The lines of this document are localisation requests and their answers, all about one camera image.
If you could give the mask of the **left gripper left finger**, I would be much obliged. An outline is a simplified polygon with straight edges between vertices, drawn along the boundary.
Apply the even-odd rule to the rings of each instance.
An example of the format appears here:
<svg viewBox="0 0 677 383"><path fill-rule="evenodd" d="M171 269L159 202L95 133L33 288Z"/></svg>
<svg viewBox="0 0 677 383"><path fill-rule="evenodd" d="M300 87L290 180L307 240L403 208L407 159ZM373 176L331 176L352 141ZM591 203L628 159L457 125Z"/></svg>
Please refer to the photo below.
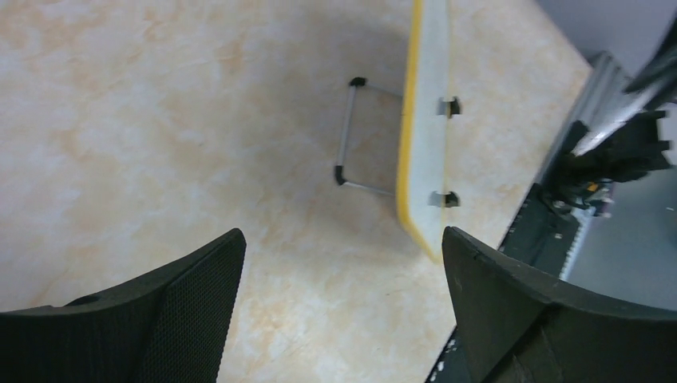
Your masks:
<svg viewBox="0 0 677 383"><path fill-rule="evenodd" d="M216 381L246 247L232 229L65 306L2 313L2 381Z"/></svg>

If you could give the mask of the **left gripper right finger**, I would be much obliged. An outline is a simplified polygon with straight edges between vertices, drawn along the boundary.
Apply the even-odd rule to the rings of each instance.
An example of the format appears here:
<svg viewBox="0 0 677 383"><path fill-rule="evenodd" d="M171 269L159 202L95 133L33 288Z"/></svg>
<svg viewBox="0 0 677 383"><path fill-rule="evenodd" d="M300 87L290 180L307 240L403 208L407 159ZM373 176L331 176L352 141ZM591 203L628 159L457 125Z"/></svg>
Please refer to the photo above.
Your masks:
<svg viewBox="0 0 677 383"><path fill-rule="evenodd" d="M673 310L585 290L456 227L442 253L456 320L446 381L675 381Z"/></svg>

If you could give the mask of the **yellow-framed whiteboard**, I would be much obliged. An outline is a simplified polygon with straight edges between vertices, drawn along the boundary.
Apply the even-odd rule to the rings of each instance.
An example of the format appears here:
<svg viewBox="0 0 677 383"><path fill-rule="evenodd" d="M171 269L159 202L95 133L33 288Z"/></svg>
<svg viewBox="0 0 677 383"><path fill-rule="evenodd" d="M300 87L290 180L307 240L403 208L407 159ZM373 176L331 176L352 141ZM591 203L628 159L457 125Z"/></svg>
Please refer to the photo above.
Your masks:
<svg viewBox="0 0 677 383"><path fill-rule="evenodd" d="M445 187L447 126L449 120L462 112L459 99L449 91L449 20L446 1L412 3L406 74L403 91L399 93L402 112L394 190L353 182L344 176L356 93L362 88L392 93L365 77L354 77L348 84L334 165L337 185L394 197L403 229L437 263L442 259L445 210L460 204L457 194Z"/></svg>

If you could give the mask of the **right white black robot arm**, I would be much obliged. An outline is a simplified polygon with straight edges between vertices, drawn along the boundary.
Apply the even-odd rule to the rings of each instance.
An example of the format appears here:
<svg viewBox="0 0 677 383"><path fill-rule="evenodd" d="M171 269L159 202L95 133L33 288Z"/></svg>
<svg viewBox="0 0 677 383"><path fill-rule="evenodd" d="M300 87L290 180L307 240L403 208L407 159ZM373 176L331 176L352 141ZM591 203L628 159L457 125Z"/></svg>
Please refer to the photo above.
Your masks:
<svg viewBox="0 0 677 383"><path fill-rule="evenodd" d="M676 25L634 77L603 53L589 84L583 104L592 115L572 121L541 185L542 199L556 213L597 207L604 187L671 167L664 155L671 142L659 138L658 125L664 106L676 102Z"/></svg>

